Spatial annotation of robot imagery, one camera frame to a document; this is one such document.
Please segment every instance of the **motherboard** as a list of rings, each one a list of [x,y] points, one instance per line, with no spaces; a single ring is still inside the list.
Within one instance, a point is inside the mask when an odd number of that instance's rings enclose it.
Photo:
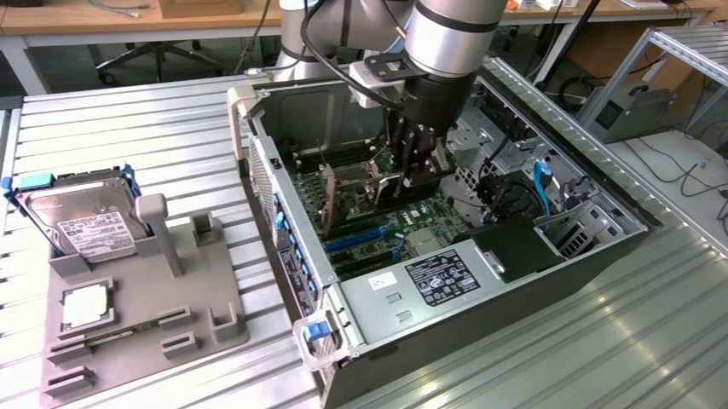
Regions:
[[[472,228],[441,192],[378,208],[379,184],[398,175],[389,151],[373,151],[367,161],[331,167],[322,158],[318,171],[291,172],[329,261],[343,280],[446,247]]]

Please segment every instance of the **blue pcie slot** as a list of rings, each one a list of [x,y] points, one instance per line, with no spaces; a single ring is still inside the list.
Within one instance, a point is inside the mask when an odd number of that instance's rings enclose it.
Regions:
[[[382,237],[385,237],[385,234],[387,233],[390,224],[391,222],[387,223],[386,226],[382,226],[381,228],[375,228],[374,230],[366,233],[361,233],[357,236],[347,237],[346,239],[341,239],[334,241],[333,243],[329,243],[326,245],[326,251],[337,251],[341,249],[347,249],[349,247],[358,245],[363,243],[365,241],[381,239]]]

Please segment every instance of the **barcode label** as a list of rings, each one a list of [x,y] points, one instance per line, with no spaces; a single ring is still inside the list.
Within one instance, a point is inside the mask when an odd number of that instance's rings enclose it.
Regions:
[[[134,247],[132,234],[118,211],[57,224],[60,231],[84,257]]]

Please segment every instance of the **power supply label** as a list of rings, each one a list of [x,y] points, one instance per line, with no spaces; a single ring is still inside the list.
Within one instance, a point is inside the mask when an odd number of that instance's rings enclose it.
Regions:
[[[480,288],[468,266],[450,250],[405,266],[430,307]]]

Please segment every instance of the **metal workbench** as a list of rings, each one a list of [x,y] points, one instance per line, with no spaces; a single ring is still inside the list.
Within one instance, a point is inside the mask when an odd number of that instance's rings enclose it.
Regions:
[[[573,297],[461,349],[349,407],[725,407],[728,265],[617,156],[592,148],[514,72],[490,66],[623,184],[663,230]],[[226,225],[251,339],[242,347],[80,401],[76,406],[317,407],[318,391],[234,173],[216,78],[27,98],[12,112],[4,171],[94,170],[126,160],[170,213],[214,209]],[[45,243],[0,217],[0,406],[35,407],[43,347]]]

